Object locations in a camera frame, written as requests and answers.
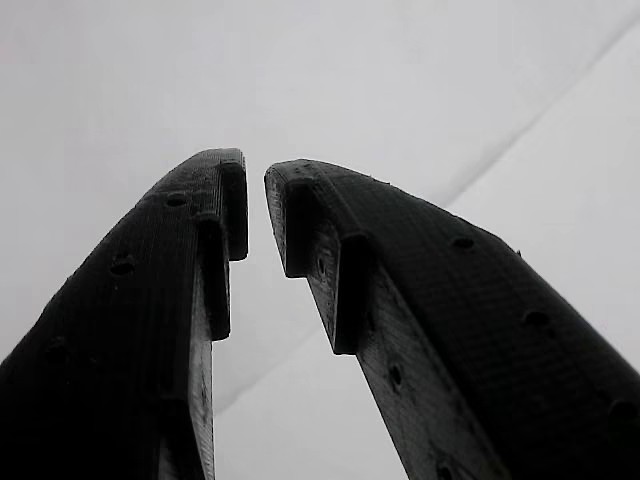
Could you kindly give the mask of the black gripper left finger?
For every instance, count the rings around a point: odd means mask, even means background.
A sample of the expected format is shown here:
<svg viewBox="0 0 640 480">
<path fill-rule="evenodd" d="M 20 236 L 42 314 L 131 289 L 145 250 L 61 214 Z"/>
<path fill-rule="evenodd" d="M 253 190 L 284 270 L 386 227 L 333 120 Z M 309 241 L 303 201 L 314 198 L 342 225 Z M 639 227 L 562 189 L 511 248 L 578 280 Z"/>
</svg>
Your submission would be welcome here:
<svg viewBox="0 0 640 480">
<path fill-rule="evenodd" d="M 247 253 L 241 151 L 159 180 L 3 360 L 2 477 L 213 478 L 212 345 Z"/>
</svg>

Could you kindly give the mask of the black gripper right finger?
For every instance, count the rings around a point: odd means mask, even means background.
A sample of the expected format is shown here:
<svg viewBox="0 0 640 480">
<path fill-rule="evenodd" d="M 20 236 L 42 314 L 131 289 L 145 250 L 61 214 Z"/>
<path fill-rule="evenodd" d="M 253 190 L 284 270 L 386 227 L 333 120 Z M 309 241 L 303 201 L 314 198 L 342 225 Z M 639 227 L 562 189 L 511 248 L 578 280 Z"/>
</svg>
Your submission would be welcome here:
<svg viewBox="0 0 640 480">
<path fill-rule="evenodd" d="M 635 479 L 639 375 L 497 236 L 320 161 L 265 173 L 285 274 L 411 479 Z"/>
</svg>

